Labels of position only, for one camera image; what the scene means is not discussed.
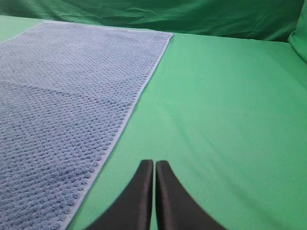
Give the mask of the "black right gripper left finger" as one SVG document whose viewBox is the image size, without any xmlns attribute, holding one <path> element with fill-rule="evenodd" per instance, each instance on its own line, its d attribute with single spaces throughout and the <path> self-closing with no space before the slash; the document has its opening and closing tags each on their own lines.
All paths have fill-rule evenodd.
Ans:
<svg viewBox="0 0 307 230">
<path fill-rule="evenodd" d="M 148 230 L 151 224 L 154 163 L 142 160 L 121 194 L 88 230 Z"/>
</svg>

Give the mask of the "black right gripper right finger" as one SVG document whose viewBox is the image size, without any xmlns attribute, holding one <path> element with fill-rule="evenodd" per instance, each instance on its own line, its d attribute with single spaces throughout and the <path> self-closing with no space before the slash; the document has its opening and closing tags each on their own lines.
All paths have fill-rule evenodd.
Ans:
<svg viewBox="0 0 307 230">
<path fill-rule="evenodd" d="M 169 162 L 156 163 L 155 210 L 159 230 L 224 230 L 189 195 Z"/>
</svg>

